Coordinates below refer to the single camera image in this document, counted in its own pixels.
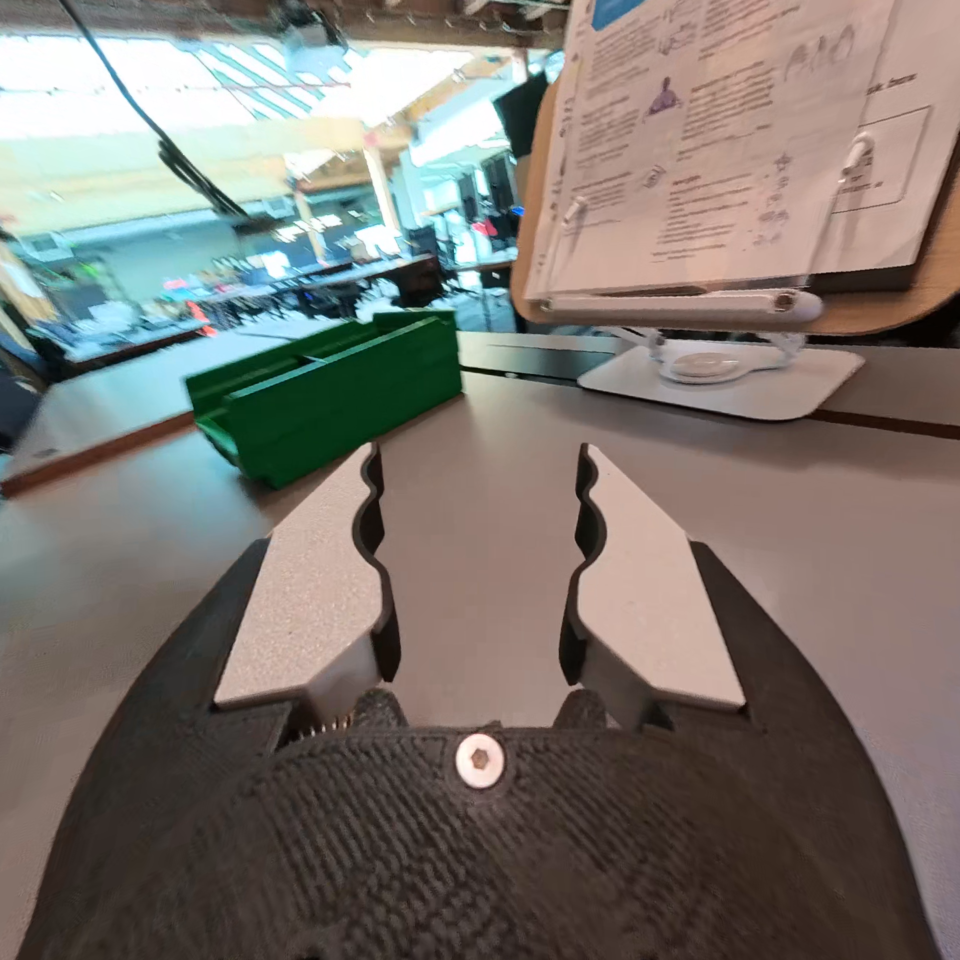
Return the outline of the wooden document stand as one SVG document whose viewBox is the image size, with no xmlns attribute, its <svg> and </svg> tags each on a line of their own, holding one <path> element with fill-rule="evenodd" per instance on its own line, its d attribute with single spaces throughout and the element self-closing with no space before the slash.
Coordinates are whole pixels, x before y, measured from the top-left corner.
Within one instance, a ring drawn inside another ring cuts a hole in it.
<svg viewBox="0 0 960 960">
<path fill-rule="evenodd" d="M 907 289 L 812 291 L 818 254 L 842 187 L 873 148 L 872 137 L 859 125 L 808 273 L 726 286 L 528 297 L 558 91 L 557 79 L 536 120 L 512 291 L 518 310 L 532 324 L 609 328 L 631 342 L 604 366 L 581 376 L 582 389 L 753 421 L 795 421 L 816 411 L 864 363 L 849 351 L 808 348 L 811 335 L 852 337 L 896 330 L 958 294 L 958 148 L 940 214 L 930 225 Z"/>
</svg>

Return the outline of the printed instruction sheet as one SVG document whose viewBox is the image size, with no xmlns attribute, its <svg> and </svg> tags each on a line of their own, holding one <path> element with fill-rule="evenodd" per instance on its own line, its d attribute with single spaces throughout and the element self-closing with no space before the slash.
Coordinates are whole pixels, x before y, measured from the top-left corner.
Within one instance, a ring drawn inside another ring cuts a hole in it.
<svg viewBox="0 0 960 960">
<path fill-rule="evenodd" d="M 574 2 L 526 294 L 807 274 L 893 2 Z"/>
</svg>

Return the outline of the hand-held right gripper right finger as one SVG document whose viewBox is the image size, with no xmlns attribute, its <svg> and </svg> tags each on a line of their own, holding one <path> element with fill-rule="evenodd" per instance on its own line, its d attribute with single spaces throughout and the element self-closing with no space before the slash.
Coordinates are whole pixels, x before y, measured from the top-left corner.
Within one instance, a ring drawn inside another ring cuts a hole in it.
<svg viewBox="0 0 960 960">
<path fill-rule="evenodd" d="M 670 728 L 668 706 L 738 714 L 747 699 L 684 529 L 598 446 L 581 445 L 558 642 L 571 687 L 623 730 Z"/>
</svg>

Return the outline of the green plastic bin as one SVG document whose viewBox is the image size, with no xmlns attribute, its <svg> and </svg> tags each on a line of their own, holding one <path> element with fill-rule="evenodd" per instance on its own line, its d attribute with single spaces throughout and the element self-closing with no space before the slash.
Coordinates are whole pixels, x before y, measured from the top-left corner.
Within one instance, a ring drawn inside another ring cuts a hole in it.
<svg viewBox="0 0 960 960">
<path fill-rule="evenodd" d="M 283 489 L 463 390 L 456 314 L 381 311 L 184 381 L 194 424 L 247 480 Z"/>
</svg>

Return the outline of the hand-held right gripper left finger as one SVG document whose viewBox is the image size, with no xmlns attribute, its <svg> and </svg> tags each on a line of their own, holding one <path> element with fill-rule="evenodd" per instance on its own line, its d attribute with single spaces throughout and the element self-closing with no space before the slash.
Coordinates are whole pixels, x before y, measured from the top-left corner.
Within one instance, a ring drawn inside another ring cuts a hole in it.
<svg viewBox="0 0 960 960">
<path fill-rule="evenodd" d="M 346 726 L 402 660 L 388 571 L 381 452 L 366 442 L 270 534 L 216 688 L 224 711 L 290 703 L 311 727 Z"/>
</svg>

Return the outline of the black hanging panel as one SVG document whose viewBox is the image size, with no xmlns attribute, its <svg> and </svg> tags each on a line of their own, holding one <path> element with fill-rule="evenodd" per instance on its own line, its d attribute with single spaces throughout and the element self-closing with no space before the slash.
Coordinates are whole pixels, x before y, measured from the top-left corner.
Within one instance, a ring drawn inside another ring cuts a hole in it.
<svg viewBox="0 0 960 960">
<path fill-rule="evenodd" d="M 548 86 L 546 73 L 538 73 L 491 100 L 510 152 L 518 162 L 532 152 L 537 118 Z"/>
</svg>

